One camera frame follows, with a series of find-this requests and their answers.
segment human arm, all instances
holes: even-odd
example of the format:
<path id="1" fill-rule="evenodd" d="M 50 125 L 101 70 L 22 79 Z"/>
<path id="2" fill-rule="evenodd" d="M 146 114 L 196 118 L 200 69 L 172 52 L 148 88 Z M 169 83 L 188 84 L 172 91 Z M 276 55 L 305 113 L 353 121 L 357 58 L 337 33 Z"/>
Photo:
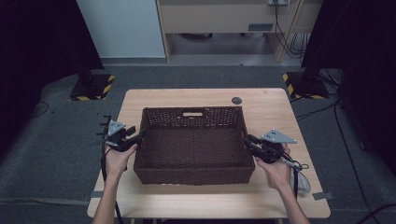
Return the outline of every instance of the human arm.
<path id="1" fill-rule="evenodd" d="M 290 153 L 290 149 L 283 145 L 286 153 Z M 310 223 L 303 209 L 298 204 L 293 190 L 290 185 L 291 168 L 282 160 L 278 160 L 273 164 L 268 164 L 259 158 L 256 158 L 257 164 L 267 173 L 270 185 L 278 192 L 285 205 L 291 224 Z"/>
<path id="2" fill-rule="evenodd" d="M 96 209 L 92 224 L 114 223 L 114 207 L 116 206 L 117 188 L 128 160 L 136 149 L 137 145 L 133 145 L 127 151 L 118 152 L 110 147 L 106 147 L 107 177 L 103 196 Z"/>

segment wicker basket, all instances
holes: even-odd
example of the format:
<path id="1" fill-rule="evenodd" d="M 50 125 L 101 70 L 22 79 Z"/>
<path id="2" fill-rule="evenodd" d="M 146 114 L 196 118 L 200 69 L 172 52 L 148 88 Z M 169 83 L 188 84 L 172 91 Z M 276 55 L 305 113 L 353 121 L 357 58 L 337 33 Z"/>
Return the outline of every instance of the wicker basket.
<path id="1" fill-rule="evenodd" d="M 246 184 L 254 170 L 241 106 L 145 108 L 141 129 L 142 184 Z"/>

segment wooden table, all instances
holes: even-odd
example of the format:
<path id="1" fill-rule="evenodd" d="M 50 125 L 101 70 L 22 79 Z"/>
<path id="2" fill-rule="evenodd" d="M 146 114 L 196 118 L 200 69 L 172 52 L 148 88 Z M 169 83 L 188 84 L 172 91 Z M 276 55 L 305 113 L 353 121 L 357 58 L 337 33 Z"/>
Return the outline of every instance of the wooden table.
<path id="1" fill-rule="evenodd" d="M 298 201 L 308 217 L 330 215 L 326 200 L 315 201 L 312 193 L 322 192 L 314 165 L 282 89 L 181 89 L 130 90 L 126 93 L 118 121 L 127 127 L 140 126 L 144 107 L 233 106 L 232 98 L 242 99 L 247 132 L 256 136 L 271 129 L 297 140 L 290 145 L 290 155 L 310 166 L 304 175 L 311 193 L 299 195 Z M 152 218 L 277 218 L 287 217 L 275 189 L 268 186 L 263 169 L 256 167 L 248 184 L 219 186 L 142 185 L 134 173 L 134 155 L 123 174 L 117 202 L 123 217 Z M 102 191 L 99 174 L 95 191 Z M 92 198 L 88 215 L 93 217 L 100 198 Z"/>

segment basket handle hole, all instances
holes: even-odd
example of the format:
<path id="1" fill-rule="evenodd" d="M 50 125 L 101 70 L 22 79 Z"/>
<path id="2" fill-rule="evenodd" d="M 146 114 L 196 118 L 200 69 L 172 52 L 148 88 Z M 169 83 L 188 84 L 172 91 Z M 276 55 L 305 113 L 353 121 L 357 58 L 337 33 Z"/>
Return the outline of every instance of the basket handle hole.
<path id="1" fill-rule="evenodd" d="M 204 114 L 201 112 L 184 112 L 183 117 L 201 117 Z"/>

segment black circular marker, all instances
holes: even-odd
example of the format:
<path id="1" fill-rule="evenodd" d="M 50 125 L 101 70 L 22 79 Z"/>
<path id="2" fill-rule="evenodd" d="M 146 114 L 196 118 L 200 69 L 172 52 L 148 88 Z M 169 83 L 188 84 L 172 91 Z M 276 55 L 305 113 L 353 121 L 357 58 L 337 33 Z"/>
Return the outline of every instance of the black circular marker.
<path id="1" fill-rule="evenodd" d="M 242 99 L 239 98 L 239 97 L 234 97 L 231 101 L 232 101 L 233 104 L 235 104 L 235 105 L 240 105 L 240 104 L 242 104 Z"/>

